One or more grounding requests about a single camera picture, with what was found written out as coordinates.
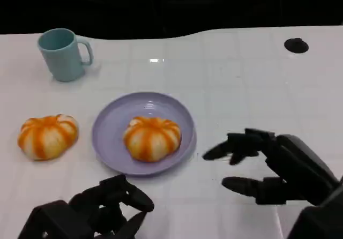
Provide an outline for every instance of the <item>mug handle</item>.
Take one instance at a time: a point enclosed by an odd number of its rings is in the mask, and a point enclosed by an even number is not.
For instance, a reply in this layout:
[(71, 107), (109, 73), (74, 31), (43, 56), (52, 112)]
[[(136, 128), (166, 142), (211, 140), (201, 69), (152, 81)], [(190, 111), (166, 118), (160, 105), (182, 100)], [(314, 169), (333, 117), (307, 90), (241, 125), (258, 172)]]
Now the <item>mug handle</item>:
[(86, 48), (87, 48), (88, 54), (90, 55), (90, 60), (89, 61), (87, 61), (87, 62), (81, 61), (82, 65), (85, 65), (85, 66), (92, 65), (94, 57), (93, 57), (93, 51), (92, 51), (90, 43), (87, 42), (86, 40), (82, 39), (82, 38), (78, 38), (77, 39), (77, 43), (84, 44), (86, 46)]

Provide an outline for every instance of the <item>cup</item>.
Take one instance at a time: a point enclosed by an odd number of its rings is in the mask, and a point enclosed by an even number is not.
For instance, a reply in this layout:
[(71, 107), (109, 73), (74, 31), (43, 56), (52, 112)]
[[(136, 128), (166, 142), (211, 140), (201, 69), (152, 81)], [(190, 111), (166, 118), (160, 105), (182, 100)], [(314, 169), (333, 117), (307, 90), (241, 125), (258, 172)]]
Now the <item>cup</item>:
[[(78, 44), (86, 46), (90, 60), (81, 60)], [(93, 52), (89, 42), (76, 38), (74, 32), (65, 28), (56, 28), (43, 33), (38, 39), (38, 48), (42, 52), (50, 72), (56, 80), (73, 81), (85, 73), (84, 66), (93, 63)]]

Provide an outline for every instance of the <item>plate rim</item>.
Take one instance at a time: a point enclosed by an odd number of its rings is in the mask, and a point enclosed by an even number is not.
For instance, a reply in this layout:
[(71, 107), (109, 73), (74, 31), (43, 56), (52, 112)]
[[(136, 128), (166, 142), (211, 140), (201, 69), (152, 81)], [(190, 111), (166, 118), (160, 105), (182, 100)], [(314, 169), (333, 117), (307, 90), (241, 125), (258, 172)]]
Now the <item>plate rim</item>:
[[(113, 168), (110, 164), (108, 164), (105, 161), (105, 159), (101, 156), (101, 154), (98, 152), (98, 150), (95, 147), (95, 144), (96, 144), (95, 143), (95, 136), (96, 136), (95, 126), (99, 122), (99, 117), (101, 116), (101, 114), (104, 113), (114, 102), (119, 101), (119, 100), (123, 100), (123, 98), (127, 98), (127, 97), (130, 97), (130, 96), (133, 96), (133, 95), (138, 95), (138, 94), (156, 94), (156, 95), (159, 95), (159, 96), (170, 98), (173, 101), (176, 101), (178, 104), (180, 104), (182, 106), (182, 108), (184, 108), (186, 113), (189, 115), (190, 121), (191, 121), (192, 127), (193, 127), (191, 140), (188, 143), (188, 145), (187, 145), (187, 147), (186, 147), (186, 149), (184, 151), (185, 153), (180, 157), (180, 159), (177, 162), (174, 162), (173, 164), (170, 164), (169, 166), (166, 166), (164, 168), (161, 168), (160, 170), (156, 170), (156, 171), (153, 171), (153, 172), (150, 172), (150, 173), (135, 173), (135, 172), (127, 173), (125, 171), (120, 170), (120, 168), (119, 169), (118, 168)], [(196, 149), (196, 145), (197, 145), (196, 127), (195, 127), (195, 123), (194, 123), (193, 117), (190, 114), (188, 108), (184, 104), (182, 104), (178, 99), (176, 99), (176, 98), (174, 98), (174, 97), (172, 97), (170, 95), (164, 94), (164, 93), (158, 93), (158, 92), (134, 92), (134, 93), (129, 93), (129, 94), (122, 95), (119, 98), (114, 99), (111, 102), (109, 102), (98, 113), (98, 115), (97, 115), (97, 117), (96, 117), (96, 119), (95, 119), (95, 121), (93, 123), (93, 126), (92, 126), (92, 147), (93, 147), (93, 150), (95, 151), (96, 158), (98, 160), (100, 160), (102, 163), (104, 163), (108, 168), (110, 168), (110, 169), (112, 169), (114, 171), (120, 172), (122, 174), (130, 175), (130, 176), (151, 176), (151, 175), (154, 175), (154, 174), (159, 174), (161, 172), (164, 172), (164, 171), (166, 171), (166, 170), (168, 170), (168, 169), (170, 169), (172, 167), (178, 166), (180, 164), (180, 162), (182, 162), (187, 156), (192, 156), (193, 152)]]

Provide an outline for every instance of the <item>purple plate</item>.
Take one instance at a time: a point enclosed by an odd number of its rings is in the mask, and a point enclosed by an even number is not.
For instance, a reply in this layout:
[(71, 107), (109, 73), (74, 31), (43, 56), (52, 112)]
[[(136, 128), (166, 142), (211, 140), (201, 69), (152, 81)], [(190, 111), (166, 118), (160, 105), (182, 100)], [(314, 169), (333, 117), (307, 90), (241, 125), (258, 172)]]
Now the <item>purple plate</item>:
[[(123, 142), (123, 133), (135, 116), (162, 117), (174, 121), (181, 129), (181, 145), (159, 162), (133, 159)], [(128, 175), (151, 175), (178, 164), (193, 153), (197, 136), (191, 115), (184, 105), (160, 93), (132, 93), (111, 102), (95, 120), (93, 147), (99, 159), (110, 168)]]

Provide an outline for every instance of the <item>white table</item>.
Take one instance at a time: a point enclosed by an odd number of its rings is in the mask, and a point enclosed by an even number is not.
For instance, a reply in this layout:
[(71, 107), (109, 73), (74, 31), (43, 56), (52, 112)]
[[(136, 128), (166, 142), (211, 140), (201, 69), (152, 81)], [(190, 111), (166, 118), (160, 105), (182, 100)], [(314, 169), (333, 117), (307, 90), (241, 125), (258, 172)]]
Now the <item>white table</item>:
[[(301, 137), (337, 177), (343, 173), (343, 28), (221, 29), (165, 40), (90, 39), (96, 58), (86, 76), (54, 81), (36, 47), (38, 34), (0, 36), (0, 237), (16, 238), (34, 206), (116, 175), (95, 158), (91, 127), (111, 100), (136, 91), (167, 93), (195, 119), (193, 158), (155, 178), (130, 181), (154, 199), (137, 239), (286, 238), (307, 204), (257, 206), (220, 185), (226, 176), (273, 175), (264, 157), (236, 167), (201, 155), (245, 127)], [(288, 38), (305, 54), (284, 48)], [(61, 158), (31, 162), (17, 146), (29, 117), (65, 113), (80, 137)], [(131, 216), (135, 211), (124, 207)]]

